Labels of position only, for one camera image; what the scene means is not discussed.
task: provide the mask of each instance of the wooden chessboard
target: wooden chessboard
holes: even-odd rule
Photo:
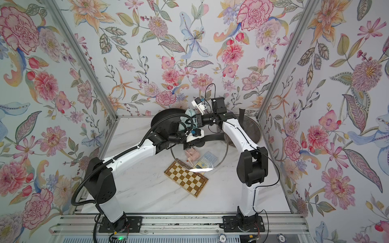
[[[195,197],[198,197],[208,181],[202,174],[186,170],[177,161],[165,170],[165,175]]]

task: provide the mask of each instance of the marble surface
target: marble surface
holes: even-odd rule
[[[139,142],[150,128],[151,119],[121,118],[105,157],[118,154]],[[208,148],[213,148],[208,143],[221,142],[206,143]],[[265,143],[261,140],[258,145],[263,147]],[[126,213],[236,212],[242,191],[242,183],[236,173],[239,156],[235,148],[229,147],[222,164],[204,174],[209,179],[208,183],[195,198],[164,174],[166,168],[173,162],[170,151],[164,150],[135,164],[115,180],[116,196]],[[261,185],[271,185],[277,178],[277,172],[269,161],[269,173]],[[290,213],[280,183],[258,188],[255,205],[257,210],[265,209],[268,213]],[[82,208],[82,213],[98,211],[93,204],[87,204]]]

